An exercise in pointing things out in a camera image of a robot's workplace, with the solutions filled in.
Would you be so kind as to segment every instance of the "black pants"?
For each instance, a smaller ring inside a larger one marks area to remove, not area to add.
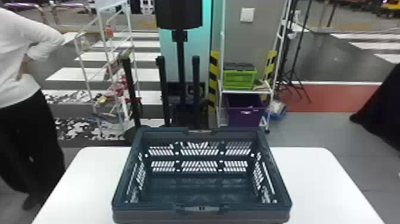
[[[0,176],[12,189],[48,194],[64,171],[64,154],[42,91],[0,108]]]

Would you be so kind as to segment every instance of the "purple storage box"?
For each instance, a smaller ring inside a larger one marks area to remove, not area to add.
[[[258,94],[228,94],[229,126],[258,127],[265,106]]]

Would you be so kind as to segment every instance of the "white sweater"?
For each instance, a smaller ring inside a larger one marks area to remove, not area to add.
[[[31,97],[40,86],[30,74],[17,80],[21,62],[27,54],[46,60],[64,42],[55,29],[0,8],[0,108]]]

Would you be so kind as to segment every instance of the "green plastic crate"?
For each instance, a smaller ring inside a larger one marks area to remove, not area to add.
[[[224,63],[224,89],[252,89],[257,70],[248,63]]]

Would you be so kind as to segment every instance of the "person's hand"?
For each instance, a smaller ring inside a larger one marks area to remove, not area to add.
[[[20,71],[17,77],[15,78],[16,81],[19,81],[22,78],[23,74],[28,74],[27,66],[29,61],[33,61],[32,58],[30,58],[28,55],[25,55],[24,58],[22,59]]]

